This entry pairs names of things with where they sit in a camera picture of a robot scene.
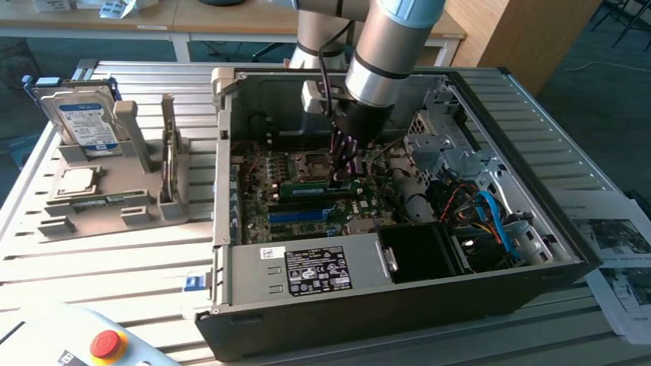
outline hard drive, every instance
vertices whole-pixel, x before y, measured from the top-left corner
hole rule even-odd
[[[110,80],[60,82],[58,78],[39,79],[32,89],[63,145],[80,145],[91,157],[120,155],[118,142],[130,139],[114,114],[116,90]]]

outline paper sheet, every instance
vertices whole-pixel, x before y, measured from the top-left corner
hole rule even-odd
[[[611,191],[551,191],[603,265],[586,276],[606,318],[630,343],[651,344],[651,222]]]

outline robotic arm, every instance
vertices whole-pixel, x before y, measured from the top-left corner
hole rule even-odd
[[[271,0],[299,13],[298,49],[291,67],[315,68],[322,46],[346,26],[342,18],[364,21],[332,112],[330,186],[366,174],[362,157],[380,134],[416,66],[444,0]],[[327,67],[340,67],[342,38],[323,50]]]

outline blue pcie slot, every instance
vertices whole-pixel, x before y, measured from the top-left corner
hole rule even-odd
[[[332,209],[311,210],[303,212],[275,212],[268,214],[270,223],[304,223],[310,221],[326,221]]]

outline red button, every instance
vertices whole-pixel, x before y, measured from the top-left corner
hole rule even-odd
[[[112,330],[106,330],[95,336],[91,343],[91,355],[98,358],[111,358],[123,345],[120,335]]]

